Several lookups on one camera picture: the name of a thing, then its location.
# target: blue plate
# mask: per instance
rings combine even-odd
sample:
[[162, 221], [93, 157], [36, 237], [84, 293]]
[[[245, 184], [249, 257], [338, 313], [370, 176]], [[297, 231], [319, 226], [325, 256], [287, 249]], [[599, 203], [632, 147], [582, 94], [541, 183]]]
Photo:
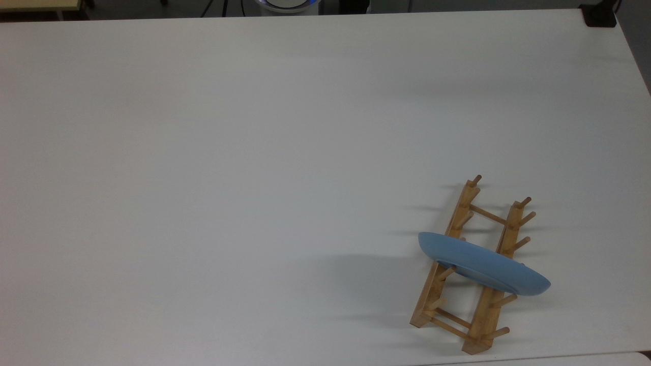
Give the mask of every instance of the blue plate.
[[463, 240], [433, 232], [418, 234], [421, 249], [440, 265], [482, 285], [511, 294], [533, 296], [551, 283], [538, 272], [510, 258]]

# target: dish rack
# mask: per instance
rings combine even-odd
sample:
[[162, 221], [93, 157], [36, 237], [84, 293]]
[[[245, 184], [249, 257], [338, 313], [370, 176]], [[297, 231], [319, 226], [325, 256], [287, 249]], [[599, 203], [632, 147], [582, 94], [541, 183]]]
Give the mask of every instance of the dish rack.
[[[501, 218], [472, 204], [473, 199], [479, 194], [480, 189], [477, 187], [477, 183], [481, 178], [482, 176], [478, 175], [474, 180], [468, 180], [465, 183], [450, 223], [445, 230], [445, 234], [453, 238], [465, 240], [465, 238], [461, 237], [464, 225], [475, 213], [478, 213], [504, 226], [495, 251], [513, 259], [515, 251], [531, 241], [531, 238], [528, 236], [518, 241], [520, 228], [536, 215], [536, 212], [530, 212], [523, 217], [524, 208], [527, 203], [531, 202], [531, 197], [525, 198], [522, 202], [513, 202], [506, 219]], [[493, 340], [495, 338], [507, 334], [510, 331], [508, 327], [497, 329], [497, 321], [499, 320], [499, 313], [501, 312], [502, 306], [514, 301], [518, 296], [511, 294], [505, 297], [503, 291], [482, 285], [482, 293], [477, 302], [473, 319], [471, 322], [467, 322], [441, 309], [441, 306], [447, 301], [446, 298], [441, 297], [443, 287], [445, 286], [445, 279], [454, 273], [455, 270], [456, 268], [454, 266], [446, 268], [434, 261], [409, 323], [416, 328], [434, 323], [462, 338], [464, 340], [462, 351], [468, 354], [478, 354], [489, 350], [493, 346]], [[437, 316], [447, 318], [467, 328], [468, 331], [460, 331], [443, 322]]]

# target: cable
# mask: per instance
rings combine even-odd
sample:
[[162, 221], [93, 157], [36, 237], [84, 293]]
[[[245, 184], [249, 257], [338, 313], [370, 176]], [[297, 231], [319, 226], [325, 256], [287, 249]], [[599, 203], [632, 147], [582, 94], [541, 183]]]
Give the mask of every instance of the cable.
[[203, 16], [206, 15], [206, 12], [208, 11], [208, 8], [210, 8], [210, 5], [212, 5], [212, 1], [213, 1], [213, 0], [210, 0], [210, 1], [208, 2], [208, 5], [206, 5], [206, 8], [204, 9], [204, 12], [201, 13], [200, 18], [203, 18]]
[[[204, 9], [204, 12], [201, 13], [200, 18], [203, 18], [204, 15], [206, 15], [208, 9], [210, 8], [210, 5], [212, 5], [213, 0], [210, 0], [208, 2], [208, 5], [206, 5], [206, 8]], [[221, 7], [221, 17], [226, 18], [226, 9], [229, 7], [229, 0], [224, 0], [224, 6]]]

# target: white table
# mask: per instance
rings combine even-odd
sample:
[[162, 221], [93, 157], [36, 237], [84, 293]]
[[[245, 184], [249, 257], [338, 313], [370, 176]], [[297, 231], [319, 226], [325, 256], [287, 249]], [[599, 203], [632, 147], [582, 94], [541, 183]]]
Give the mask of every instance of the white table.
[[[651, 100], [619, 28], [578, 10], [4, 23], [0, 49], [7, 365], [651, 348]], [[468, 356], [409, 318], [416, 234], [476, 174], [479, 206], [533, 198], [516, 259], [552, 285]], [[467, 227], [494, 247], [488, 220]], [[444, 308], [469, 317], [458, 277]]]
[[640, 353], [589, 354], [551, 358], [509, 359], [504, 361], [473, 362], [471, 366], [649, 366]]

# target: wooden furniture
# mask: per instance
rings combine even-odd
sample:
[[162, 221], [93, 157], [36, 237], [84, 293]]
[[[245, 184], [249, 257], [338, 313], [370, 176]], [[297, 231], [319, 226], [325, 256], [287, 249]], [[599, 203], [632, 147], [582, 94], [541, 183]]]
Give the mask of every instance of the wooden furniture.
[[2, 0], [0, 12], [79, 10], [81, 0]]
[[[651, 348], [651, 98], [618, 27], [578, 9], [0, 23], [0, 50], [3, 364]], [[471, 356], [409, 319], [417, 235], [478, 172], [477, 207], [534, 198], [516, 258], [552, 287]], [[493, 225], [463, 233], [494, 249]], [[455, 277], [444, 309], [470, 319], [480, 293]]]
[[[526, 236], [518, 241], [520, 228], [535, 217], [536, 212], [530, 212], [523, 217], [523, 210], [527, 203], [531, 202], [531, 197], [527, 197], [522, 202], [514, 202], [508, 212], [508, 216], [500, 218], [482, 208], [473, 205], [473, 199], [479, 194], [477, 182], [482, 178], [478, 175], [473, 180], [468, 180], [459, 196], [454, 213], [450, 219], [445, 234], [453, 238], [461, 238], [464, 225], [478, 213], [494, 222], [503, 225], [502, 235], [497, 243], [496, 252], [513, 259], [516, 250], [528, 243], [531, 238]], [[445, 279], [454, 273], [455, 267], [445, 268], [440, 266], [436, 261], [432, 264], [430, 273], [425, 280], [421, 295], [411, 316], [411, 325], [421, 328], [430, 322], [441, 328], [457, 335], [464, 340], [462, 350], [468, 354], [478, 354], [487, 351], [493, 345], [493, 340], [504, 334], [509, 333], [509, 328], [504, 327], [497, 329], [497, 320], [502, 306], [514, 301], [517, 295], [511, 294], [504, 297], [504, 292], [493, 289], [488, 286], [482, 286], [482, 294], [477, 302], [475, 315], [471, 322], [467, 322], [456, 315], [453, 315], [441, 308], [446, 299], [441, 297]], [[468, 329], [467, 332], [460, 331], [436, 318], [436, 315], [448, 318], [449, 320]]]

